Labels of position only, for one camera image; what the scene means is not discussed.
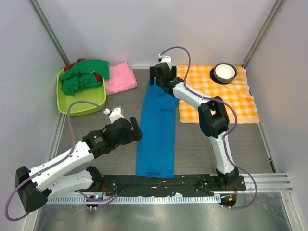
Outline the orange checkered cloth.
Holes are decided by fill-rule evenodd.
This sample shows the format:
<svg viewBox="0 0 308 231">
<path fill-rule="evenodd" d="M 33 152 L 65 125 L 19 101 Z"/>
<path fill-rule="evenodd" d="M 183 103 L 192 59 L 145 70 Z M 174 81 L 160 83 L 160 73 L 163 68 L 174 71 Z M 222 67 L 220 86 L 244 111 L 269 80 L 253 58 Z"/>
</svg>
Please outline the orange checkered cloth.
<svg viewBox="0 0 308 231">
<path fill-rule="evenodd" d="M 177 66 L 177 77 L 184 79 L 187 65 Z M 210 97 L 220 96 L 236 112 L 239 124 L 257 124 L 259 116 L 255 100 L 250 94 L 247 83 L 246 70 L 235 66 L 237 76 L 226 85 L 215 83 L 210 78 L 213 65 L 192 65 L 190 67 L 187 84 L 193 89 Z M 182 123 L 199 123 L 198 112 L 184 101 L 179 101 L 180 121 Z"/>
</svg>

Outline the blue t shirt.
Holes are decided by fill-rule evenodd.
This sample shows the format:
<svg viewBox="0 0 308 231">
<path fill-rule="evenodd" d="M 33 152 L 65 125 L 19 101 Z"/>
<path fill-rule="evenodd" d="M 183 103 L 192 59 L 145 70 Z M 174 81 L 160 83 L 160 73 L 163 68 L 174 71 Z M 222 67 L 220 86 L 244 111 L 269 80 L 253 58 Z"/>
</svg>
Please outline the blue t shirt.
<svg viewBox="0 0 308 231">
<path fill-rule="evenodd" d="M 179 100 L 148 85 L 141 115 L 143 132 L 137 144 L 136 175 L 173 178 L 175 165 L 176 107 Z"/>
</svg>

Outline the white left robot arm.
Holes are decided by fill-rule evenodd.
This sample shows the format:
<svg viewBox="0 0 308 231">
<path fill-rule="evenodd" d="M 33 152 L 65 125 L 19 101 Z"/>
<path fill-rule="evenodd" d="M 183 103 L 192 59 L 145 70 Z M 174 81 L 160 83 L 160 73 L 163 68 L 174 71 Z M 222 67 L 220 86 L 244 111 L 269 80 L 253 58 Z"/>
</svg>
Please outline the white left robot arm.
<svg viewBox="0 0 308 231">
<path fill-rule="evenodd" d="M 109 154 L 120 145 L 142 139 L 135 117 L 119 118 L 101 130 L 89 132 L 73 148 L 34 168 L 22 166 L 16 170 L 15 187 L 25 212 L 43 207 L 49 199 L 75 190 L 102 188 L 102 175 L 93 166 L 68 175 L 74 168 Z"/>
</svg>

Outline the lime green plastic basin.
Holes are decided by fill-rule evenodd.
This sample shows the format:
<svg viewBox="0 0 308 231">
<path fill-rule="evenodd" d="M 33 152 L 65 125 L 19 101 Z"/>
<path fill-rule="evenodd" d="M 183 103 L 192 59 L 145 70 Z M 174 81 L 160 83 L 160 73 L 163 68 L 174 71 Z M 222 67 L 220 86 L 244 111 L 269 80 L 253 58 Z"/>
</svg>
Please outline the lime green plastic basin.
<svg viewBox="0 0 308 231">
<path fill-rule="evenodd" d="M 67 114 L 68 107 L 77 101 L 88 101 L 101 107 L 105 106 L 107 96 L 104 80 L 102 85 L 97 88 L 87 88 L 81 92 L 76 92 L 74 96 L 67 96 L 63 93 L 61 89 L 62 85 L 59 81 L 62 74 L 64 74 L 63 69 L 58 73 L 56 87 L 57 107 L 60 113 Z M 100 111 L 100 108 L 95 105 L 89 103 L 77 103 L 71 107 L 70 116 L 83 116 L 98 111 Z"/>
</svg>

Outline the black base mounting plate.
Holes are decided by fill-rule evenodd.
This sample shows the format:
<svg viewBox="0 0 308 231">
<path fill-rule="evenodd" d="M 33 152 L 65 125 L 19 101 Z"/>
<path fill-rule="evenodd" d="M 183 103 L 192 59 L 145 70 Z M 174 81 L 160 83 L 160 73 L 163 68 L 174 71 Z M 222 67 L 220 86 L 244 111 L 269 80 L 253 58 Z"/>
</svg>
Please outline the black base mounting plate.
<svg viewBox="0 0 308 231">
<path fill-rule="evenodd" d="M 173 197 L 178 193 L 183 197 L 197 197 L 212 196 L 214 192 L 245 191 L 246 185 L 243 176 L 239 176 L 234 183 L 223 185 L 218 176 L 209 174 L 175 175 L 171 179 L 105 175 L 99 189 L 107 196 Z"/>
</svg>

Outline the folded pink t shirt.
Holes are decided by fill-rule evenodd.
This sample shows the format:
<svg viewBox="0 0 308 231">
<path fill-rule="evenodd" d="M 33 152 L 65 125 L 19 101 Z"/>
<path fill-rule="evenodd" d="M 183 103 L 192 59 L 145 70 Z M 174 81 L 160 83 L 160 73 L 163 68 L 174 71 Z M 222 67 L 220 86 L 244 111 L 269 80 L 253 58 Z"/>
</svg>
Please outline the folded pink t shirt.
<svg viewBox="0 0 308 231">
<path fill-rule="evenodd" d="M 133 71 L 127 62 L 109 67 L 110 78 L 105 81 L 106 95 L 118 94 L 138 86 Z"/>
</svg>

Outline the black white bowl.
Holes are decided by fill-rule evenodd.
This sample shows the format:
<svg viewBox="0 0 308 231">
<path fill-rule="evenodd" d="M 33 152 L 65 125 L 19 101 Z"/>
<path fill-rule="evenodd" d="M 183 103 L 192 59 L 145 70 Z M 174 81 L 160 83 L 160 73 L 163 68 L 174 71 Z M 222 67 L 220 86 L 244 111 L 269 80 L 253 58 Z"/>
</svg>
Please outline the black white bowl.
<svg viewBox="0 0 308 231">
<path fill-rule="evenodd" d="M 210 78 L 218 84 L 229 84 L 237 77 L 238 71 L 229 63 L 218 63 L 210 71 Z"/>
</svg>

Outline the red t shirt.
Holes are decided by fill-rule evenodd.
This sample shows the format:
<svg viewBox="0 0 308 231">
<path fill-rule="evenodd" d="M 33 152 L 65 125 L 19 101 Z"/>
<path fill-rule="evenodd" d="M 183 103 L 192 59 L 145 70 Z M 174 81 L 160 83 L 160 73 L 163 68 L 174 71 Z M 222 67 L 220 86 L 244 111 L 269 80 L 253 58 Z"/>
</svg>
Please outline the red t shirt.
<svg viewBox="0 0 308 231">
<path fill-rule="evenodd" d="M 77 63 L 79 63 L 79 62 L 82 62 L 82 61 L 84 61 L 84 60 L 85 60 L 85 59 L 82 59 L 82 58 L 78 59 L 77 62 L 72 63 L 72 64 L 66 66 L 66 67 L 64 68 L 64 71 L 67 72 L 68 70 L 72 69 L 73 66 L 74 66 L 75 64 L 77 64 Z M 103 80 L 102 76 L 100 76 L 100 75 L 98 75 L 98 74 L 96 74 L 96 73 L 94 74 L 94 76 L 95 76 L 97 82 L 102 82 L 102 80 Z"/>
</svg>

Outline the green t shirt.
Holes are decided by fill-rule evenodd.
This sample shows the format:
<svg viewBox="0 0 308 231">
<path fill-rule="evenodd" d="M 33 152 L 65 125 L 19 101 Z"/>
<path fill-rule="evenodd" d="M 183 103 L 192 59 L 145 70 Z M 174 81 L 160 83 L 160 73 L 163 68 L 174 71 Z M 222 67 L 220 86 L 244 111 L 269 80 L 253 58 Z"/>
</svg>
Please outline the green t shirt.
<svg viewBox="0 0 308 231">
<path fill-rule="evenodd" d="M 61 89 L 67 96 L 74 96 L 87 88 L 99 87 L 103 82 L 97 82 L 94 74 L 102 76 L 104 80 L 110 78 L 109 62 L 99 59 L 85 59 L 64 72 L 59 78 Z"/>
</svg>

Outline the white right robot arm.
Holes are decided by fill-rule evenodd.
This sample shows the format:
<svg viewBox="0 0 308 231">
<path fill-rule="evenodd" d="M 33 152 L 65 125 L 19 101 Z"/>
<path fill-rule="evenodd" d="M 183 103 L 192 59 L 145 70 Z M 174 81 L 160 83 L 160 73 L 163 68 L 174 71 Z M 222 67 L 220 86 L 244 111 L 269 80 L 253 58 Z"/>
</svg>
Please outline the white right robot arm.
<svg viewBox="0 0 308 231">
<path fill-rule="evenodd" d="M 228 141 L 229 117 L 226 104 L 219 97 L 211 98 L 190 88 L 184 80 L 176 77 L 173 67 L 159 63 L 150 67 L 150 85 L 160 86 L 166 94 L 188 103 L 197 110 L 200 130 L 212 144 L 216 158 L 218 186 L 230 189 L 239 177 Z"/>
</svg>

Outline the aluminium frame rail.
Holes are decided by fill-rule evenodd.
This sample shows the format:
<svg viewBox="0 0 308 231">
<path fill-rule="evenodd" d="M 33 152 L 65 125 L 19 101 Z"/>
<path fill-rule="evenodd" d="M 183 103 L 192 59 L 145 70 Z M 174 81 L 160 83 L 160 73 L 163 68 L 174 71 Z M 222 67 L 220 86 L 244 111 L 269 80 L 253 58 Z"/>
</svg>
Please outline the aluminium frame rail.
<svg viewBox="0 0 308 231">
<path fill-rule="evenodd" d="M 244 180 L 240 180 L 237 189 L 243 184 L 246 186 L 247 192 L 254 192 L 255 185 L 252 178 L 248 174 L 243 174 Z M 292 193 L 293 188 L 286 173 L 269 173 L 269 174 L 252 174 L 257 185 L 258 193 Z"/>
</svg>

